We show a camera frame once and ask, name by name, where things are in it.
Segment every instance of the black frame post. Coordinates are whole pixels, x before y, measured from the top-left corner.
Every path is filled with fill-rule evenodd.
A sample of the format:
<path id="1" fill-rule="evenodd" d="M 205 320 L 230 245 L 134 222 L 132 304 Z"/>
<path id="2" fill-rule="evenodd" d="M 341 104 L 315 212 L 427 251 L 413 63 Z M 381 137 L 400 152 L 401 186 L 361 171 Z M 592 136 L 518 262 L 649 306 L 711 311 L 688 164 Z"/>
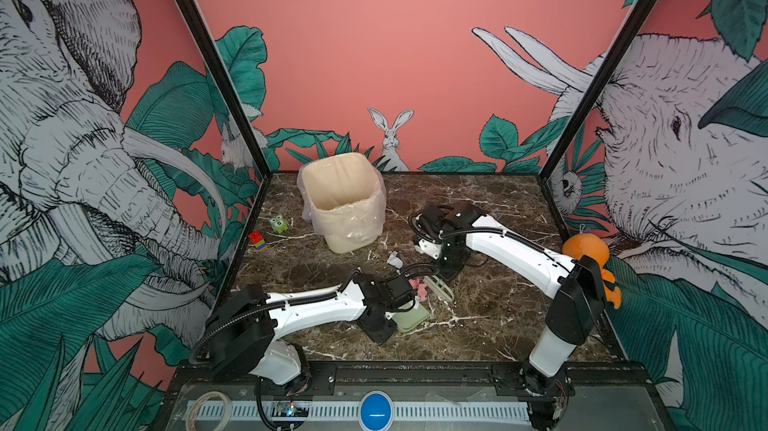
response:
<path id="1" fill-rule="evenodd" d="M 624 58 L 624 54 L 632 44 L 632 40 L 634 40 L 640 32 L 640 28 L 643 23 L 645 23 L 646 18 L 648 18 L 650 11 L 657 1 L 658 0 L 635 1 L 621 30 L 619 30 L 619 33 L 616 35 L 616 39 L 613 44 L 611 44 L 608 53 L 606 53 L 603 64 L 600 65 L 600 69 L 595 73 L 592 82 L 589 83 L 587 91 L 584 92 L 584 96 L 581 98 L 574 114 L 571 116 L 571 120 L 568 122 L 562 136 L 558 140 L 558 144 L 555 145 L 552 154 L 547 159 L 547 162 L 544 163 L 544 167 L 539 176 L 545 181 L 552 176 L 554 167 L 558 165 L 560 159 L 568 150 L 576 133 L 579 128 L 581 128 L 581 125 L 584 124 L 584 120 L 587 119 L 589 112 L 594 108 L 594 104 L 597 102 L 600 93 L 608 84 L 610 77 L 614 74 L 619 63 Z"/>
<path id="2" fill-rule="evenodd" d="M 243 112 L 243 106 L 240 104 L 240 98 L 237 96 L 237 91 L 230 80 L 230 75 L 224 68 L 224 63 L 221 61 L 219 51 L 216 48 L 216 43 L 208 32 L 208 27 L 200 14 L 200 10 L 197 8 L 195 0 L 176 0 L 176 4 L 179 7 L 181 15 L 184 17 L 184 21 L 187 22 L 187 27 L 192 33 L 192 37 L 197 43 L 197 47 L 200 49 L 200 54 L 203 55 L 211 76 L 216 82 L 216 86 L 221 92 L 222 98 L 226 107 L 232 113 L 232 116 L 237 123 L 237 128 L 240 129 L 240 134 L 245 140 L 245 144 L 248 147 L 248 151 L 254 157 L 256 163 L 256 169 L 261 174 L 262 178 L 266 180 L 272 176 L 272 171 L 269 165 L 266 163 L 264 153 L 261 152 L 259 143 L 256 142 L 254 132 L 251 129 L 248 119 Z"/>

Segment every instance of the clear plastic liner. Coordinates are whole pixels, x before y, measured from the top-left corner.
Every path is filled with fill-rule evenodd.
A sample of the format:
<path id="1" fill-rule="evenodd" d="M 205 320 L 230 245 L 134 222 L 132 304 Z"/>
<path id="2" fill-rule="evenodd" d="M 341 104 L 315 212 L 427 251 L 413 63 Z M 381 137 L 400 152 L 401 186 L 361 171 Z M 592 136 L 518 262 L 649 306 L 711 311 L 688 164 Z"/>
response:
<path id="1" fill-rule="evenodd" d="M 379 170 L 360 153 L 307 163 L 296 184 L 304 198 L 301 217 L 334 253 L 373 243 L 384 228 L 386 189 Z"/>

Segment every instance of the orange plush head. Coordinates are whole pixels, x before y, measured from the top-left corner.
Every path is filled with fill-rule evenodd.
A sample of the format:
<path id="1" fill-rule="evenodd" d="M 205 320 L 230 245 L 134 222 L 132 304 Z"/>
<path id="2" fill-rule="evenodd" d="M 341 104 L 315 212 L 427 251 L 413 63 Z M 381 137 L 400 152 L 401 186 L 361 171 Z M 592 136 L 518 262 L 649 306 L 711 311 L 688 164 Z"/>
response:
<path id="1" fill-rule="evenodd" d="M 608 263 L 610 252 L 605 241 L 591 233 L 581 233 L 571 236 L 563 244 L 563 254 L 575 259 L 581 259 L 587 255 L 600 264 L 600 267 Z"/>

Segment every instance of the orange plush toy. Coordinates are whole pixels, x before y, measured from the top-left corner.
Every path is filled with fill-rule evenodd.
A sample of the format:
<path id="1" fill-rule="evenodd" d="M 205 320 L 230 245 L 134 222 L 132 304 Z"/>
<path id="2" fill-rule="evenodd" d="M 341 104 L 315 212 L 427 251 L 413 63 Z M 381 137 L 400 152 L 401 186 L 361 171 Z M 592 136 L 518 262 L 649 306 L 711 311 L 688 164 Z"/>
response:
<path id="1" fill-rule="evenodd" d="M 591 233 L 581 233 L 571 236 L 565 244 L 563 244 L 563 254 L 570 256 L 574 259 L 581 259 L 584 255 L 587 255 L 600 264 L 600 274 L 602 274 L 603 281 L 608 283 L 615 283 L 616 278 L 613 273 L 603 269 L 608 259 L 610 258 L 610 251 L 605 241 L 600 237 Z M 610 290 L 605 284 L 605 299 L 614 304 L 614 309 L 619 309 L 621 306 L 621 290 L 619 287 L 614 287 Z"/>

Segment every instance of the pink object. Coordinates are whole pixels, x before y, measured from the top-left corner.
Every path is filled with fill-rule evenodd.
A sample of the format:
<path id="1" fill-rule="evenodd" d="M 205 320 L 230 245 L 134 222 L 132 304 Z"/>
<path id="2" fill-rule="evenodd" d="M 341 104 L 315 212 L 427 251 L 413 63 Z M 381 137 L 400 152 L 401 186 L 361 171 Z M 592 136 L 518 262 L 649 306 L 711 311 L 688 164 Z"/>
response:
<path id="1" fill-rule="evenodd" d="M 421 280 L 408 280 L 413 286 L 413 289 L 417 290 L 418 296 L 422 299 L 422 302 L 427 298 L 427 283 L 422 283 Z"/>

